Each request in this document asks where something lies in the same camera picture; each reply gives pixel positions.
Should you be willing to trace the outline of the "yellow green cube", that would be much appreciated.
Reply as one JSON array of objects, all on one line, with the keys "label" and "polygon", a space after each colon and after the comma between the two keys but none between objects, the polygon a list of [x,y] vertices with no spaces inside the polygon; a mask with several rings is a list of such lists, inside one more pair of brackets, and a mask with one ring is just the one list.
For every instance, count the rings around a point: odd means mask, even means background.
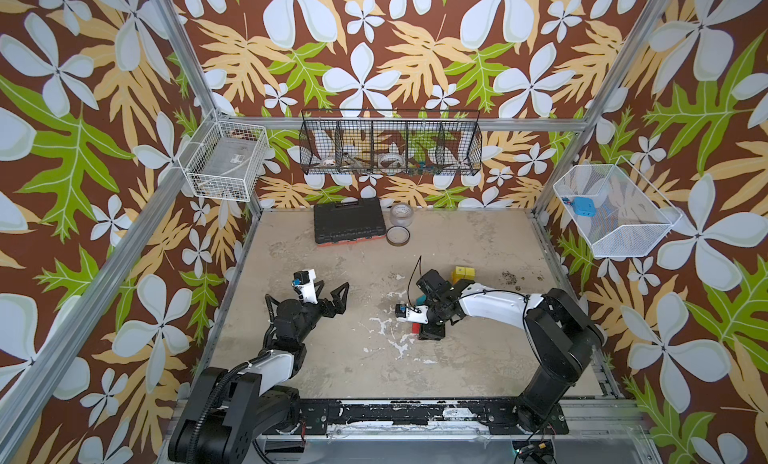
[{"label": "yellow green cube", "polygon": [[466,269],[461,266],[456,266],[451,276],[452,283],[456,284],[459,280],[464,279],[465,275],[466,275]]}]

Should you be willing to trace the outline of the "small yellow block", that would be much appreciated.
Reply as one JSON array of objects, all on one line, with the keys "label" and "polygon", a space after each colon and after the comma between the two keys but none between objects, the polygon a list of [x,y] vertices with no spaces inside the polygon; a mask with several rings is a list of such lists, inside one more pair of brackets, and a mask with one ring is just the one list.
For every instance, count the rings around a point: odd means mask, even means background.
[{"label": "small yellow block", "polygon": [[474,268],[463,267],[462,279],[474,282],[476,280],[476,271]]}]

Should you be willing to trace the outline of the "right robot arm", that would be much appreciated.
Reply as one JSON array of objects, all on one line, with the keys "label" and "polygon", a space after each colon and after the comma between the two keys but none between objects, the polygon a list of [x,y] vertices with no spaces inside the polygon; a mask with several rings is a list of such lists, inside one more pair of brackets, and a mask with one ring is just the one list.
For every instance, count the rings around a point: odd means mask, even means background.
[{"label": "right robot arm", "polygon": [[446,326],[484,318],[522,330],[538,362],[531,381],[515,399],[513,422],[529,432],[549,425],[559,401],[581,379],[605,332],[561,289],[524,294],[460,279],[451,283],[435,270],[417,281],[423,297],[397,309],[400,320],[419,327],[421,340],[445,338]]}]

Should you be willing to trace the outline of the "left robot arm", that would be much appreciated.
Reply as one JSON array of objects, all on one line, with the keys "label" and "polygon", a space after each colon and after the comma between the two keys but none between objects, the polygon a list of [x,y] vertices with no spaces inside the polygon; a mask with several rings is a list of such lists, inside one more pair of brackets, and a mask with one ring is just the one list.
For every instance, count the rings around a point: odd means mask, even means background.
[{"label": "left robot arm", "polygon": [[265,296],[269,325],[256,357],[200,373],[168,444],[174,463],[243,463],[257,436],[300,423],[299,392],[284,385],[307,355],[305,340],[323,318],[347,309],[350,284],[319,294],[322,281],[293,280],[295,298]]}]

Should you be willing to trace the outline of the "black red tool case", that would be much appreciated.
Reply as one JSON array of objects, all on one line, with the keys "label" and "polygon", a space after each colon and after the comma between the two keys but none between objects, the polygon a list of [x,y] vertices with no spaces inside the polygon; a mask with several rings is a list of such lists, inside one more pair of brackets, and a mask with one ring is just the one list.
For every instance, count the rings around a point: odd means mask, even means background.
[{"label": "black red tool case", "polygon": [[318,246],[383,238],[387,228],[377,197],[313,207],[314,238]]}]

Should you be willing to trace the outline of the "brown tape roll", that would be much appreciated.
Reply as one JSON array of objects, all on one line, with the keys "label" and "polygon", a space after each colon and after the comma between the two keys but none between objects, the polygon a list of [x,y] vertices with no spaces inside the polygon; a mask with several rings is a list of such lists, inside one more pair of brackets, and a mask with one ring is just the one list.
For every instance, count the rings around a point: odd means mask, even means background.
[{"label": "brown tape roll", "polygon": [[393,247],[403,247],[410,242],[411,233],[407,227],[392,226],[387,230],[385,239]]}]

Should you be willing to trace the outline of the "clear tape roll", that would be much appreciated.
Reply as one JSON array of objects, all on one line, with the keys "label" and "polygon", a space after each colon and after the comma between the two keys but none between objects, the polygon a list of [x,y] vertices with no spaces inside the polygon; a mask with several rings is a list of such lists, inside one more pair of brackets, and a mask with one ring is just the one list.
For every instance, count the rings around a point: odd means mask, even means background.
[{"label": "clear tape roll", "polygon": [[414,209],[406,203],[396,203],[390,208],[390,223],[393,226],[409,227],[415,217]]}]

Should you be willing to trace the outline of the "white tape roll in basket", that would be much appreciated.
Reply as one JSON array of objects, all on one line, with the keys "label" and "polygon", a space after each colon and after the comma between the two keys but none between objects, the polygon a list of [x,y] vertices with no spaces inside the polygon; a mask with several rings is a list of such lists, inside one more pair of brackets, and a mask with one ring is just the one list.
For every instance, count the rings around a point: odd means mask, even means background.
[{"label": "white tape roll in basket", "polygon": [[377,164],[384,169],[396,169],[401,168],[405,164],[405,160],[397,153],[385,153],[377,157]]}]

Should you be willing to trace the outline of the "blue object in basket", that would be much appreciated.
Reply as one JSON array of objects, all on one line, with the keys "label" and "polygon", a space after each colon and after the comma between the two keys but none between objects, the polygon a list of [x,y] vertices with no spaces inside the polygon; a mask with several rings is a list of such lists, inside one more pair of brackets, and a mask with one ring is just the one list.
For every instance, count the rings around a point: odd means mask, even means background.
[{"label": "blue object in basket", "polygon": [[597,215],[597,209],[590,198],[576,196],[563,198],[562,202],[575,216],[593,218]]}]

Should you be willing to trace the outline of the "white mesh basket right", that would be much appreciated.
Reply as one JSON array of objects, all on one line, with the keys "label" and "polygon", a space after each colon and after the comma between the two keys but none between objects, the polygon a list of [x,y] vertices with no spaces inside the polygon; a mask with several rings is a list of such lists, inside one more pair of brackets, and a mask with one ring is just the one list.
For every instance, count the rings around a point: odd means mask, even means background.
[{"label": "white mesh basket right", "polygon": [[[646,257],[682,219],[682,211],[625,158],[575,165],[554,192],[597,259]],[[576,196],[590,198],[597,215],[578,217],[566,208],[562,199]]]}]

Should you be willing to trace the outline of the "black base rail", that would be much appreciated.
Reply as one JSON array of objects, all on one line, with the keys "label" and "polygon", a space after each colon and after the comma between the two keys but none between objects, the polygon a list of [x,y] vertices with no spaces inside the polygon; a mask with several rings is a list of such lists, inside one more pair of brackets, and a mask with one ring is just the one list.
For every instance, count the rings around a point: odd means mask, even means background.
[{"label": "black base rail", "polygon": [[392,426],[427,427],[459,422],[478,424],[492,435],[552,432],[567,435],[570,429],[562,407],[556,405],[544,418],[525,411],[512,397],[466,399],[303,399],[299,404],[306,433],[319,435],[331,426],[363,422]]}]

